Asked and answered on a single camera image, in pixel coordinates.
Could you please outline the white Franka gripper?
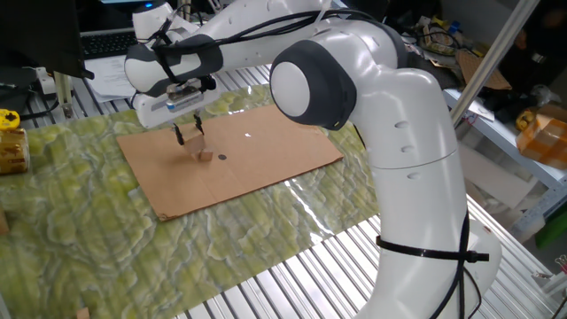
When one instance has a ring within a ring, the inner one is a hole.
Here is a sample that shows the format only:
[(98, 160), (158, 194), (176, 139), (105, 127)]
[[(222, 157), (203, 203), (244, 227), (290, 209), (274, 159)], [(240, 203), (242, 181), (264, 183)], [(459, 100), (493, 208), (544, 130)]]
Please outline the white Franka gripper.
[[(219, 97), (220, 89), (217, 87), (207, 89), (203, 82), (186, 82), (183, 85), (169, 85), (167, 91), (158, 97), (139, 94), (134, 98), (133, 106), (140, 124), (145, 128), (154, 128), (203, 108)], [(204, 135), (201, 117), (194, 113), (193, 118), (195, 127)], [(184, 145), (183, 133), (175, 123), (174, 132), (177, 143)]]

